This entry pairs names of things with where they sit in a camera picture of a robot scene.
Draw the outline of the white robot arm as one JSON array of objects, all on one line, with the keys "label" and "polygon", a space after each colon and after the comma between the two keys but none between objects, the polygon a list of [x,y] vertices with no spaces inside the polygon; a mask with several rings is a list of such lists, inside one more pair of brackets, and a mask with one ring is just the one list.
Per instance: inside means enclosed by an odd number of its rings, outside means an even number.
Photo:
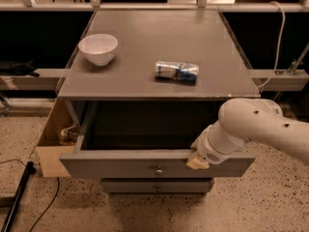
[{"label": "white robot arm", "polygon": [[191,144],[186,165],[208,169],[254,141],[309,163],[309,124],[283,116],[280,106],[265,99],[231,99],[218,111],[218,120]]}]

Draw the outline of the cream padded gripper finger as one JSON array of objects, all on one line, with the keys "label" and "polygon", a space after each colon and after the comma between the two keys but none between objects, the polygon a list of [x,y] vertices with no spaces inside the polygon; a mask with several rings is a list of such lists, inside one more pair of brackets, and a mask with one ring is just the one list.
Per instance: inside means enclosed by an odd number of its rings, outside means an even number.
[{"label": "cream padded gripper finger", "polygon": [[191,148],[192,150],[197,150],[199,141],[200,141],[200,136],[197,137],[197,138],[192,142],[190,148]]},{"label": "cream padded gripper finger", "polygon": [[210,164],[205,159],[203,159],[197,152],[194,152],[189,156],[186,165],[194,170],[210,168]]}]

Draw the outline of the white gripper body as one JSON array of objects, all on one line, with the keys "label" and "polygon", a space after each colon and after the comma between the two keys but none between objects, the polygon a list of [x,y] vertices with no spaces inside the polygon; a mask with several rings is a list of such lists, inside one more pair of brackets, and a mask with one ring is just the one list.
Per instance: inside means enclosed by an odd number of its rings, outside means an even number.
[{"label": "white gripper body", "polygon": [[198,137],[197,152],[207,162],[220,164],[240,148],[240,139],[221,126],[208,126]]}]

